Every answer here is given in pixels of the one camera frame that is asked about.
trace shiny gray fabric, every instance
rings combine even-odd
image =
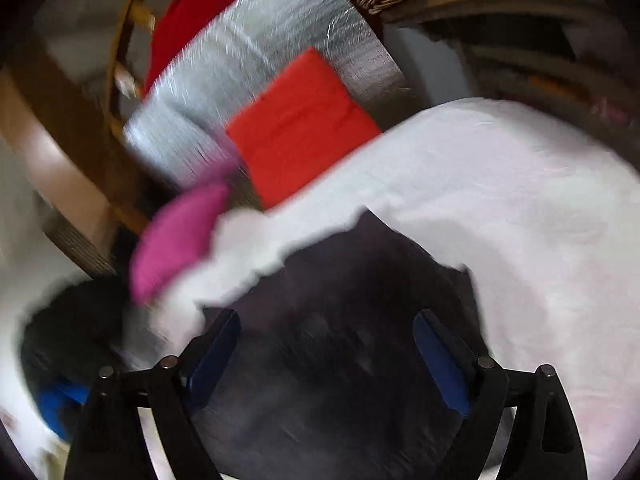
[[[127,123],[128,147],[159,176],[190,186],[203,160],[225,157],[207,131],[225,124],[308,47],[382,129],[416,111],[398,66],[348,0],[236,0],[158,78]]]

